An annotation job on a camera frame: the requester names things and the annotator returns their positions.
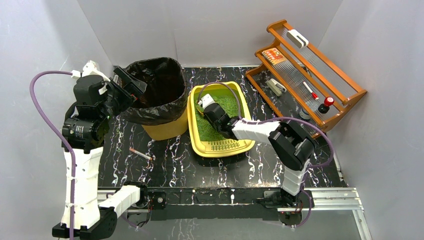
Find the yellow litter box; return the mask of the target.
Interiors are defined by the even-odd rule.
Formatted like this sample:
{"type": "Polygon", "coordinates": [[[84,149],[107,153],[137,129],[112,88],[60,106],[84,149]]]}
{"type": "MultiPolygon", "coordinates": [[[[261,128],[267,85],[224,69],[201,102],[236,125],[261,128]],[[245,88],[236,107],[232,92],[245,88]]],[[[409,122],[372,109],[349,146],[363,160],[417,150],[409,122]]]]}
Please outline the yellow litter box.
{"type": "MultiPolygon", "coordinates": [[[[222,84],[211,84],[206,88],[211,88],[212,90],[222,88],[228,89],[234,95],[238,104],[238,115],[241,113],[242,117],[251,120],[252,116],[240,86],[234,81],[228,81],[225,84],[227,87],[222,84]]],[[[255,145],[254,140],[225,139],[218,141],[200,141],[194,107],[194,95],[198,94],[198,96],[203,97],[202,92],[205,89],[203,89],[202,85],[193,87],[187,99],[188,128],[194,152],[205,158],[223,158],[249,151],[255,145]]]]}

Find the black trash bag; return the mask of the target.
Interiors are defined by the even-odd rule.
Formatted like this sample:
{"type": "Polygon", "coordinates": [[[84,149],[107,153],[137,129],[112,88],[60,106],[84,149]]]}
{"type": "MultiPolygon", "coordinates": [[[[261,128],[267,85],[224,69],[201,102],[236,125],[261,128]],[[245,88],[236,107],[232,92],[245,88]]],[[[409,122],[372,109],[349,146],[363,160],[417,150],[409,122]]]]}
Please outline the black trash bag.
{"type": "Polygon", "coordinates": [[[182,116],[187,107],[189,90],[177,60],[170,57],[139,60],[129,64],[125,71],[147,86],[134,105],[120,114],[123,119],[157,126],[182,116]]]}

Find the yellow trash bin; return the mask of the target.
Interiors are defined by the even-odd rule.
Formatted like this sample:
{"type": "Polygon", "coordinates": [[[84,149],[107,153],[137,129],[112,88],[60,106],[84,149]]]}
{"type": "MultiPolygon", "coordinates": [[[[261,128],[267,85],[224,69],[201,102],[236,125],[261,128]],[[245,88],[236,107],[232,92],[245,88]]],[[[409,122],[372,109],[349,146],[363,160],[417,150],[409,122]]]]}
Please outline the yellow trash bin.
{"type": "Polygon", "coordinates": [[[189,128],[188,109],[176,120],[160,125],[142,125],[148,136],[155,141],[171,139],[185,133],[189,128]]]}

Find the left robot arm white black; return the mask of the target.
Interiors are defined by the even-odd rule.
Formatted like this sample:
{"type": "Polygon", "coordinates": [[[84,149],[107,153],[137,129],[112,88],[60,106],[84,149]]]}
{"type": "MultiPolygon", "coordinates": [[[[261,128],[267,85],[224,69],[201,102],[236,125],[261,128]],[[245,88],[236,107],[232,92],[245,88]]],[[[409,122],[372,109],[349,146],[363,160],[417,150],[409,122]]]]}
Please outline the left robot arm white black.
{"type": "Polygon", "coordinates": [[[99,71],[94,61],[72,72],[76,101],[66,112],[61,131],[67,181],[64,213],[52,228],[56,238],[107,239],[125,211],[150,205],[146,185],[137,181],[127,181],[105,200],[98,199],[99,164],[109,122],[132,107],[147,88],[121,67],[114,71],[122,83],[99,71]]]}

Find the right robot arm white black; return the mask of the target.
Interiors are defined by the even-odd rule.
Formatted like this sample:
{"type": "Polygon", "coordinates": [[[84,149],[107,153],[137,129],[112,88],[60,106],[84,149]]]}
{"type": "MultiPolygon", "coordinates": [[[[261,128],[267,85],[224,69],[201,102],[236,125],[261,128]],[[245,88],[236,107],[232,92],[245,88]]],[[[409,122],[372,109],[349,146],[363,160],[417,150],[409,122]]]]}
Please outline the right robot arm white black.
{"type": "Polygon", "coordinates": [[[260,123],[246,118],[229,117],[216,102],[201,102],[203,116],[226,139],[252,140],[270,144],[284,166],[281,195],[295,200],[316,144],[300,125],[294,122],[260,123]]]}

